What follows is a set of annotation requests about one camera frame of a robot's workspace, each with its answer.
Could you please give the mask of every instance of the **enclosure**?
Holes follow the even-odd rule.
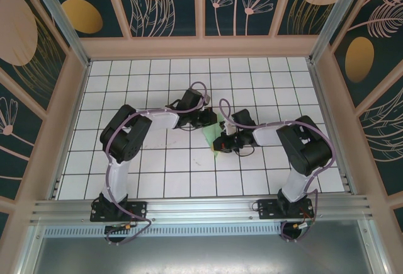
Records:
[[[403,271],[401,1],[0,0],[0,272]],[[148,132],[128,168],[147,230],[121,248],[90,221],[102,131],[194,82],[219,121],[225,98],[256,124],[307,115],[330,138],[305,239],[254,208],[293,169],[281,144],[214,152],[188,125]]]

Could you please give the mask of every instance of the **metal extrusion bar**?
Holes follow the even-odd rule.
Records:
[[[258,213],[252,210],[252,204],[265,198],[276,196],[147,200],[147,218],[152,219],[155,224],[261,222]],[[31,225],[94,225],[95,223],[89,221],[90,212],[90,200],[38,201],[31,217]],[[372,213],[364,195],[319,195],[317,220],[371,218]]]

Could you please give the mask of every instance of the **cable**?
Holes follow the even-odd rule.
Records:
[[[122,206],[119,205],[119,203],[116,201],[115,197],[113,196],[113,193],[112,193],[111,187],[110,187],[110,183],[109,183],[109,175],[110,175],[111,166],[112,166],[112,157],[111,157],[110,154],[109,154],[109,150],[110,150],[110,148],[111,148],[111,145],[112,145],[113,140],[115,140],[115,137],[117,136],[117,134],[119,133],[119,131],[121,131],[121,129],[123,129],[123,128],[125,127],[126,123],[129,122],[132,118],[136,117],[137,115],[150,114],[150,113],[161,113],[161,112],[169,112],[169,113],[188,113],[188,112],[195,111],[195,110],[199,109],[200,107],[202,107],[202,106],[204,105],[204,102],[206,101],[206,97],[207,97],[207,87],[205,86],[204,83],[197,81],[197,82],[194,82],[194,83],[190,86],[190,88],[193,88],[193,86],[196,85],[196,84],[201,84],[201,85],[203,86],[203,88],[204,88],[204,95],[202,96],[202,99],[199,101],[199,103],[198,103],[195,107],[193,107],[193,108],[191,108],[191,109],[189,109],[189,110],[172,110],[172,109],[169,109],[169,108],[161,108],[161,109],[143,110],[143,111],[135,112],[135,113],[133,113],[132,115],[129,115],[129,116],[119,125],[119,127],[114,131],[114,133],[112,134],[111,138],[109,139],[109,141],[108,141],[108,143],[107,143],[107,145],[106,145],[106,149],[105,149],[105,154],[106,154],[106,156],[107,156],[107,158],[108,158],[108,161],[109,161],[108,167],[107,167],[107,169],[106,169],[105,183],[106,183],[106,190],[108,191],[108,194],[109,194],[109,196],[110,196],[110,198],[111,198],[111,201],[115,204],[115,206],[116,206],[119,210],[121,210],[123,213],[125,213],[125,214],[131,216],[131,218],[134,218],[134,219],[137,219],[137,220],[140,220],[140,221],[143,221],[143,222],[148,222],[148,224],[147,224],[145,227],[143,227],[141,230],[139,230],[138,233],[134,234],[134,235],[131,236],[131,237],[128,237],[128,238],[122,240],[122,241],[119,242],[119,243],[113,243],[113,242],[111,242],[111,240],[109,239],[110,233],[108,233],[108,234],[106,235],[106,240],[108,241],[109,244],[113,244],[113,245],[115,245],[115,246],[119,246],[119,244],[126,244],[126,243],[132,241],[133,239],[135,239],[139,234],[143,233],[143,231],[146,230],[146,229],[147,229],[148,227],[150,227],[150,225],[151,225],[151,220],[146,219],[146,218],[143,218],[143,217],[141,217],[141,216],[135,215],[135,214],[133,214],[133,213],[127,211],[126,209],[124,209]]]

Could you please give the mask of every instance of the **dark teal wallpaper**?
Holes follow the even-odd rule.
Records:
[[[0,84],[0,196],[15,199],[42,120]]]
[[[6,227],[7,220],[8,220],[8,214],[0,212],[0,239],[3,234],[4,228]]]
[[[355,106],[403,59],[403,0],[366,0],[334,55]]]
[[[65,53],[30,0],[0,0],[0,68],[47,109]]]
[[[403,77],[360,121],[387,194],[403,191]]]
[[[122,0],[133,37],[196,35],[195,0]]]
[[[206,36],[268,35],[277,1],[205,0]]]

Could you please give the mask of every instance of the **green cloth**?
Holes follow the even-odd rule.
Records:
[[[220,127],[220,122],[224,121],[224,117],[221,113],[217,115],[217,123],[204,127],[203,133],[206,138],[209,147],[213,146],[213,142],[217,137],[220,137],[222,129]],[[214,156],[217,157],[219,154],[218,151],[214,151]]]

